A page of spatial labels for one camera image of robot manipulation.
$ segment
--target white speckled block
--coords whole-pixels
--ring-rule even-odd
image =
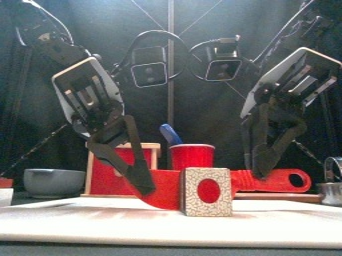
[[[231,200],[227,168],[193,167],[182,170],[180,208],[186,216],[228,217],[232,215]]]

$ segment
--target black background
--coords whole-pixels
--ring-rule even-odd
[[[110,70],[138,33],[168,27],[166,0],[45,0],[38,4],[61,20],[73,36],[74,43],[102,57],[102,66]],[[277,31],[297,12],[299,0],[176,0],[174,34],[188,48],[197,43],[240,35],[240,51],[253,59]],[[54,70],[33,52],[22,92],[17,90],[18,70],[29,50],[18,46],[7,12],[0,2],[0,106],[1,106],[1,170],[6,169],[32,146],[65,123],[54,89],[49,82]],[[319,51],[340,60],[340,26],[320,40]],[[181,53],[174,57],[174,69],[180,67]],[[251,89],[248,77],[231,83],[205,83],[189,72],[173,81],[173,128],[184,143],[208,143],[215,146],[215,166],[244,169],[240,140],[239,113]],[[142,142],[161,144],[158,167],[168,167],[166,143],[158,126],[168,117],[166,86],[138,89],[124,84],[125,114],[136,119]],[[340,130],[340,89],[327,93],[333,131]],[[316,158],[340,154],[340,135],[328,140],[321,104],[319,99],[305,112],[308,130],[297,141],[307,146]],[[86,169],[85,141],[70,127],[53,137],[29,159],[11,169],[21,188],[25,168]],[[300,168],[311,176],[313,184],[323,180],[323,170],[316,162],[291,145],[276,167]]]

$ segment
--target table surface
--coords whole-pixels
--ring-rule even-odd
[[[233,200],[232,217],[186,217],[134,198],[77,197],[0,208],[0,241],[340,249],[342,208]]]

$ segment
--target black cable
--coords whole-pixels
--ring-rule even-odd
[[[273,47],[273,44],[277,42],[279,38],[283,36],[283,33],[285,31],[285,29],[292,25],[292,22],[296,20],[296,18],[299,17],[299,15],[303,14],[303,12],[308,9],[308,7],[311,7],[311,5],[315,3],[315,0],[311,0],[301,8],[300,10],[296,12],[296,14],[292,16],[292,18],[287,21],[287,23],[284,24],[283,28],[280,29],[280,31],[277,32],[276,36],[272,38],[271,42],[268,43],[268,45],[265,46],[265,48],[263,49],[261,53],[259,54],[259,56],[253,59],[253,63],[256,63],[267,54],[267,52],[269,51],[269,49]]]

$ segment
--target red cup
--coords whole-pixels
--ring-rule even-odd
[[[208,144],[178,144],[169,147],[172,169],[212,167],[215,147]]]

